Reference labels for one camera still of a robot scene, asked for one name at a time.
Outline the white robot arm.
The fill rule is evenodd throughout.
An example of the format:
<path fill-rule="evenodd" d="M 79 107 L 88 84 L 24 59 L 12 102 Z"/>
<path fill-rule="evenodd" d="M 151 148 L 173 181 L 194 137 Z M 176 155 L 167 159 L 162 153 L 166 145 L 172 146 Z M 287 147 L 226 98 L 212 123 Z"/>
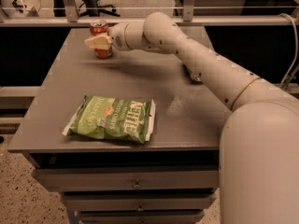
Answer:
<path fill-rule="evenodd" d="M 160 12 L 85 43 L 173 53 L 231 110 L 220 142 L 221 224 L 299 224 L 298 99 L 188 37 Z"/>

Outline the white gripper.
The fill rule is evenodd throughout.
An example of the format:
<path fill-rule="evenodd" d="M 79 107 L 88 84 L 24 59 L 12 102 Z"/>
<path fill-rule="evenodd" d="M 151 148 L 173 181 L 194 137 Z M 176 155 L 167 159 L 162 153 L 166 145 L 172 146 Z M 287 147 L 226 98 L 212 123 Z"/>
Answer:
<path fill-rule="evenodd" d="M 143 25 L 143 21 L 120 22 L 110 28 L 107 36 L 92 36 L 84 43 L 90 49 L 107 50 L 111 48 L 111 43 L 117 50 L 143 49 L 147 46 Z"/>

